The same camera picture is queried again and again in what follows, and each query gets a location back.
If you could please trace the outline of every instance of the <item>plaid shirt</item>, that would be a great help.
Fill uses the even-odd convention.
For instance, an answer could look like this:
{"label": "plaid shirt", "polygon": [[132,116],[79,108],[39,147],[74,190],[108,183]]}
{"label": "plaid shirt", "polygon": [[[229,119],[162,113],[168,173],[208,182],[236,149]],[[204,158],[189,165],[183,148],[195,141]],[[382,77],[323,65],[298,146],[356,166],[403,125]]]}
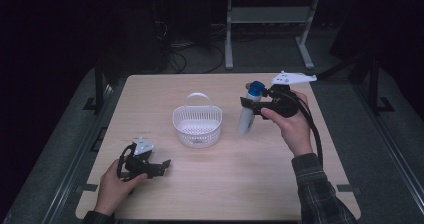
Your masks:
{"label": "plaid shirt", "polygon": [[357,223],[337,197],[314,153],[293,158],[302,223]]}

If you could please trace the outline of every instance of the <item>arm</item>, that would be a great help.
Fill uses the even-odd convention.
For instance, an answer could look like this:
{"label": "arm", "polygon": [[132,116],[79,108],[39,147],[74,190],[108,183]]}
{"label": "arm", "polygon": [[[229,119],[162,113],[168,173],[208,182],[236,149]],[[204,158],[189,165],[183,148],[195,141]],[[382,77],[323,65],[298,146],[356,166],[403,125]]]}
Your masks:
{"label": "arm", "polygon": [[349,209],[336,197],[314,153],[293,158],[292,165],[303,223],[357,223]]}
{"label": "arm", "polygon": [[94,211],[89,211],[84,217],[83,224],[114,223],[112,214],[126,199],[137,185],[147,179],[147,174],[141,174],[128,182],[123,182],[117,175],[118,160],[115,160],[100,180],[100,190]]}
{"label": "arm", "polygon": [[[302,93],[296,95],[307,103]],[[296,174],[298,195],[303,223],[356,223],[349,209],[336,197],[334,188],[313,153],[310,128],[302,113],[290,118],[262,108],[261,113],[281,129],[281,136],[294,158],[292,165]]]}

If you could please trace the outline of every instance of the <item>white object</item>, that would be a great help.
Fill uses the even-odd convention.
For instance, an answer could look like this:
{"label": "white object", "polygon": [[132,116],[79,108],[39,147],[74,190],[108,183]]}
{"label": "white object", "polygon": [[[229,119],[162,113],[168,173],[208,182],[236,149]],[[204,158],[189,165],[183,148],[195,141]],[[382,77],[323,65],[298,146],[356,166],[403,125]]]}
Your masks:
{"label": "white object", "polygon": [[137,146],[134,150],[134,155],[140,155],[142,153],[152,151],[155,146],[153,144],[150,144],[149,141],[147,141],[145,138],[140,137],[138,139]]}
{"label": "white object", "polygon": [[[188,106],[194,96],[208,100],[207,106]],[[217,143],[221,135],[222,110],[213,106],[211,99],[203,93],[194,92],[186,97],[184,106],[172,114],[172,122],[181,142],[191,148],[205,148]]]}
{"label": "white object", "polygon": [[303,74],[286,73],[284,71],[281,71],[280,74],[272,78],[271,84],[290,85],[290,84],[296,84],[296,83],[311,82],[316,80],[317,80],[317,77],[315,75],[306,76]]}
{"label": "white object", "polygon": [[225,68],[234,68],[231,47],[232,24],[237,23],[303,23],[305,25],[296,44],[302,56],[305,67],[314,69],[314,63],[306,48],[306,39],[312,26],[319,0],[312,0],[309,6],[287,7],[234,7],[232,0],[227,2],[227,37],[225,39]]}
{"label": "white object", "polygon": [[[262,97],[262,91],[265,86],[261,82],[253,82],[250,84],[249,90],[246,94],[246,98],[254,102],[259,102]],[[240,135],[244,135],[250,131],[253,121],[255,120],[255,115],[253,110],[250,108],[243,107],[241,110],[240,120],[237,125],[237,132]]]}

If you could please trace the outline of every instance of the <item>table top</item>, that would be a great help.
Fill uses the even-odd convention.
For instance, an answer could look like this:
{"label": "table top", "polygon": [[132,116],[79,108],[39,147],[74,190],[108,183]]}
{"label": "table top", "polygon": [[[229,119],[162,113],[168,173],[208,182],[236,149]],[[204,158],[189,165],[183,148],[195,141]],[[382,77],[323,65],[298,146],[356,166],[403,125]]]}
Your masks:
{"label": "table top", "polygon": [[[116,218],[300,220],[291,166],[293,155],[277,125],[256,116],[248,134],[237,134],[245,84],[257,80],[269,88],[275,76],[276,73],[129,77],[87,183],[98,185],[101,175],[124,148],[143,136],[155,145],[149,161],[162,163],[171,159],[171,166],[163,177],[149,179],[135,188],[116,211]],[[329,181],[334,187],[349,184],[310,84],[295,84],[291,88],[308,96],[322,140],[324,170]],[[193,92],[206,94],[223,111],[221,137],[216,145],[205,149],[184,146],[172,123],[173,111],[183,106],[185,98]],[[206,105],[204,100],[193,101]],[[359,218],[353,193],[338,192],[337,188],[336,192]],[[77,217],[83,218],[92,210],[96,198],[97,192],[84,191],[76,209]]]}

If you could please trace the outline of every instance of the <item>white plastic basket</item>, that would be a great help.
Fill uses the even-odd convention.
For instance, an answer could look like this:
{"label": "white plastic basket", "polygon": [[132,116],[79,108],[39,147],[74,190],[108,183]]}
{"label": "white plastic basket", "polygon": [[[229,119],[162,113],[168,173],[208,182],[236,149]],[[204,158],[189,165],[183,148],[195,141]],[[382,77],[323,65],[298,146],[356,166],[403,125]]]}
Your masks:
{"label": "white plastic basket", "polygon": [[[194,96],[208,100],[208,106],[188,106]],[[184,106],[174,110],[172,122],[181,142],[191,148],[205,148],[216,144],[221,135],[222,110],[213,106],[211,99],[203,93],[194,92],[185,99]]]}

